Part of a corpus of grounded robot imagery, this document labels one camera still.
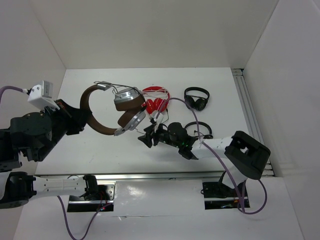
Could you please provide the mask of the brown silver headphones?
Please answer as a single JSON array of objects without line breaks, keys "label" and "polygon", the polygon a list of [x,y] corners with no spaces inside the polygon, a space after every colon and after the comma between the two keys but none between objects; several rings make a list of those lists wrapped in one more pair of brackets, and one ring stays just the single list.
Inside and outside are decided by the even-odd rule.
[{"label": "brown silver headphones", "polygon": [[[94,91],[107,91],[113,89],[114,105],[118,112],[123,114],[118,119],[119,128],[110,128],[99,123],[93,116],[90,108],[90,95]],[[90,115],[87,124],[96,132],[107,136],[119,136],[127,131],[134,130],[146,117],[143,104],[146,102],[142,91],[137,87],[115,84],[106,81],[95,81],[94,85],[88,87],[81,95],[80,109],[89,111]]]}]

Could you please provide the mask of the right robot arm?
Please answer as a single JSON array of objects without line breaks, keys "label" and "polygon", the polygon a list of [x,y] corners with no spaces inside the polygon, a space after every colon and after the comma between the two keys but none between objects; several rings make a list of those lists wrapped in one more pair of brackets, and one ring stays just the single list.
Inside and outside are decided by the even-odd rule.
[{"label": "right robot arm", "polygon": [[228,159],[232,166],[225,170],[218,190],[223,196],[230,196],[236,186],[247,179],[260,180],[271,151],[259,141],[243,131],[236,131],[231,137],[206,138],[188,135],[179,122],[171,123],[166,129],[163,124],[145,128],[138,140],[148,148],[163,143],[178,149],[187,160],[200,160],[214,157]]}]

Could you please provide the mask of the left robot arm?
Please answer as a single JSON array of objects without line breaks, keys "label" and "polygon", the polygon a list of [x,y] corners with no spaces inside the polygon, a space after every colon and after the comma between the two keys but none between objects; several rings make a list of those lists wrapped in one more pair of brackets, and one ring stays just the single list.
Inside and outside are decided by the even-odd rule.
[{"label": "left robot arm", "polygon": [[17,208],[30,200],[51,196],[78,196],[85,200],[97,197],[99,187],[94,175],[76,178],[42,178],[17,171],[20,156],[42,162],[65,136],[84,130],[90,110],[74,108],[63,100],[58,108],[46,106],[40,112],[12,118],[10,127],[0,131],[0,207]]}]

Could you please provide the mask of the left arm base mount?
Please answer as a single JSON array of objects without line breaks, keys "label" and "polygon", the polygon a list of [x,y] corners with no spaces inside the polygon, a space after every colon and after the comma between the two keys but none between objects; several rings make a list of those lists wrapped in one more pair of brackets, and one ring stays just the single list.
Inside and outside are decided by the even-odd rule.
[{"label": "left arm base mount", "polygon": [[116,185],[114,182],[98,185],[98,193],[91,196],[70,196],[67,204],[68,213],[90,213],[114,211]]}]

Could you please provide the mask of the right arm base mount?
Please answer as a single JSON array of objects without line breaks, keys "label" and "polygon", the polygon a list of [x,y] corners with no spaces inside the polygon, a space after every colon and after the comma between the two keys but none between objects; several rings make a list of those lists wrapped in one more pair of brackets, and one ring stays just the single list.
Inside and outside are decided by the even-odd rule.
[{"label": "right arm base mount", "polygon": [[203,182],[200,193],[204,197],[205,210],[236,209],[240,199],[235,189],[219,182]]}]

